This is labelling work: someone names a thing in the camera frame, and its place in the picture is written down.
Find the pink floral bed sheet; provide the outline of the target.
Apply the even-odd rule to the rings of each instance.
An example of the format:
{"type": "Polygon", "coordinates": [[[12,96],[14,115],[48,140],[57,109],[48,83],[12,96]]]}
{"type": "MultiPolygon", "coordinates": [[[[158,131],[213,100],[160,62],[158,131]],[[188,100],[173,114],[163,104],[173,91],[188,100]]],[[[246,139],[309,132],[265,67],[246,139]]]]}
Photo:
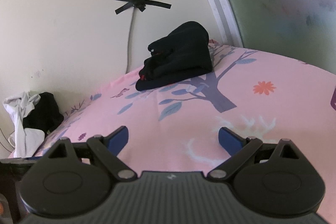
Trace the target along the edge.
{"type": "Polygon", "coordinates": [[[222,127],[266,143],[291,139],[326,185],[319,213],[335,223],[335,75],[272,53],[210,44],[215,70],[139,92],[132,71],[64,114],[63,123],[36,151],[61,137],[85,142],[120,126],[129,141],[120,159],[144,170],[209,172],[228,159],[222,127]]]}

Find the black red patterned sock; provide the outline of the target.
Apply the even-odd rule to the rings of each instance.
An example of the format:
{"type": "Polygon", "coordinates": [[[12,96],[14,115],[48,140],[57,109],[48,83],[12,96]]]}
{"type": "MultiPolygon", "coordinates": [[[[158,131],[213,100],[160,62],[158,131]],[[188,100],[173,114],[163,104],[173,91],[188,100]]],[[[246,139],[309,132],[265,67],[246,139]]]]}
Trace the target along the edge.
{"type": "Polygon", "coordinates": [[[195,21],[181,24],[147,47],[151,56],[143,62],[137,91],[160,88],[212,72],[209,34],[195,21]]]}

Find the black garment by wall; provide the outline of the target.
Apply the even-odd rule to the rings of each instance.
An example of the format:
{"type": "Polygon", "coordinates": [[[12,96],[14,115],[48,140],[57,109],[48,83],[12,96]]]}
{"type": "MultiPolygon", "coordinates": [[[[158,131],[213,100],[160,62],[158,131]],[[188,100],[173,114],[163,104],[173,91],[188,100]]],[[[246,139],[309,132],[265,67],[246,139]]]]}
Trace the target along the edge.
{"type": "Polygon", "coordinates": [[[40,100],[28,116],[23,118],[23,128],[42,130],[45,136],[56,130],[64,121],[54,95],[49,92],[39,94],[40,100]]]}

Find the white garment pile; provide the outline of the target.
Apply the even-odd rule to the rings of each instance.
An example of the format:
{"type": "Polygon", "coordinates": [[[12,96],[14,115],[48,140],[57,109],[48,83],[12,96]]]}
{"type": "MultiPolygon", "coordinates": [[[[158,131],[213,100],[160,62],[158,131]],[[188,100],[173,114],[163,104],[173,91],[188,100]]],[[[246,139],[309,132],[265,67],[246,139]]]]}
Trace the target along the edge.
{"type": "Polygon", "coordinates": [[[29,92],[22,92],[19,95],[8,97],[4,100],[3,106],[11,117],[14,124],[14,157],[32,157],[45,139],[42,130],[34,128],[23,128],[23,119],[35,109],[40,101],[39,94],[31,95],[29,92]]]}

